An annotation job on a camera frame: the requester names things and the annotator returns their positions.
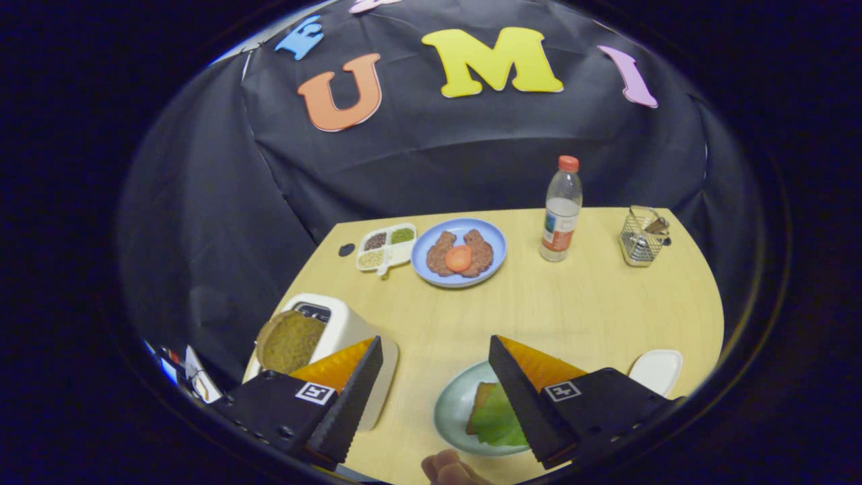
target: orange foam letter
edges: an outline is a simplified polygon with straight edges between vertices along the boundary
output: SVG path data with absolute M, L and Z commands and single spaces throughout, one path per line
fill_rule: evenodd
M 370 118 L 380 107 L 383 93 L 374 63 L 380 60 L 380 54 L 359 56 L 344 65 L 344 70 L 353 73 L 356 88 L 359 90 L 359 101 L 346 110 L 335 107 L 329 81 L 335 77 L 332 71 L 316 75 L 299 86 L 297 92 L 305 97 L 305 107 L 309 111 L 311 123 L 322 131 L 341 131 L 360 124 Z

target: human hand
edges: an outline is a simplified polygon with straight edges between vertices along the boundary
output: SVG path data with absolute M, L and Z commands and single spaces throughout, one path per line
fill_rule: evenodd
M 461 462 L 455 450 L 443 450 L 422 460 L 422 471 L 431 485 L 494 485 Z

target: orange tomato slice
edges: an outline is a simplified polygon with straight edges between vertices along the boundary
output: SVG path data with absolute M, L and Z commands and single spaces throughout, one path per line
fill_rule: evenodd
M 460 273 L 470 267 L 473 260 L 473 249 L 466 244 L 455 246 L 446 253 L 446 267 L 449 271 Z

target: wire mesh basket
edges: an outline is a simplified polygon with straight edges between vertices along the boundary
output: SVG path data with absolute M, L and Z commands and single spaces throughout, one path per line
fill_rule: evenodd
M 620 248 L 626 263 L 649 266 L 670 237 L 667 220 L 652 207 L 632 205 L 620 232 Z

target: light wood tabletop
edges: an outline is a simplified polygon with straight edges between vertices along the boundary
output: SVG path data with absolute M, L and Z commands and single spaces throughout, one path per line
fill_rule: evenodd
M 357 432 L 345 465 L 398 485 L 427 484 L 420 461 L 449 445 L 434 428 L 433 407 L 447 383 L 488 357 L 499 334 L 556 356 L 588 372 L 605 367 L 627 374 L 655 349 L 678 350 L 684 363 L 669 398 L 694 391 L 721 351 L 724 322 L 718 288 L 695 242 L 668 210 L 672 244 L 647 268 L 632 268 L 617 243 L 628 208 L 583 208 L 568 257 L 539 255 L 544 209 L 480 211 L 397 217 L 336 225 L 309 258 L 278 308 L 298 293 L 341 299 L 381 335 L 395 340 L 400 356 L 377 426 Z M 365 234 L 410 222 L 420 235 L 456 217 L 494 224 L 508 254 L 496 274 L 464 289 L 423 280 L 410 263 L 381 280 L 355 267 Z M 464 461 L 498 485 L 546 473 L 531 452 Z

